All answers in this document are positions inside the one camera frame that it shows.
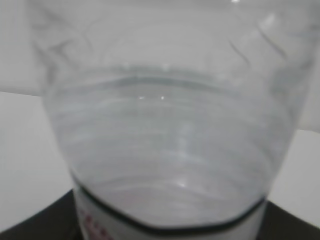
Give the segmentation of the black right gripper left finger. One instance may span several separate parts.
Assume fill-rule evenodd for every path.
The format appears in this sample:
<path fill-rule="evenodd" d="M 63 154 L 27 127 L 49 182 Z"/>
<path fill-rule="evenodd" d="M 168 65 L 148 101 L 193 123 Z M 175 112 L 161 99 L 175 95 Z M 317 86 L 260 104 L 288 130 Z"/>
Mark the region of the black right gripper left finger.
<path fill-rule="evenodd" d="M 70 190 L 53 204 L 0 233 L 2 240 L 82 240 L 74 193 Z"/>

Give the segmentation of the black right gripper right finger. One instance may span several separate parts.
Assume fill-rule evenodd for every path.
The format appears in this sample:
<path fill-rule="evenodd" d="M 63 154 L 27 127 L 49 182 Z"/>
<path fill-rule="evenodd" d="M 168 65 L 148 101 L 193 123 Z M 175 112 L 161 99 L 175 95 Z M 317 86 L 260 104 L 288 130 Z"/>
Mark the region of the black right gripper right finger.
<path fill-rule="evenodd" d="M 257 240 L 320 240 L 320 229 L 264 200 Z"/>

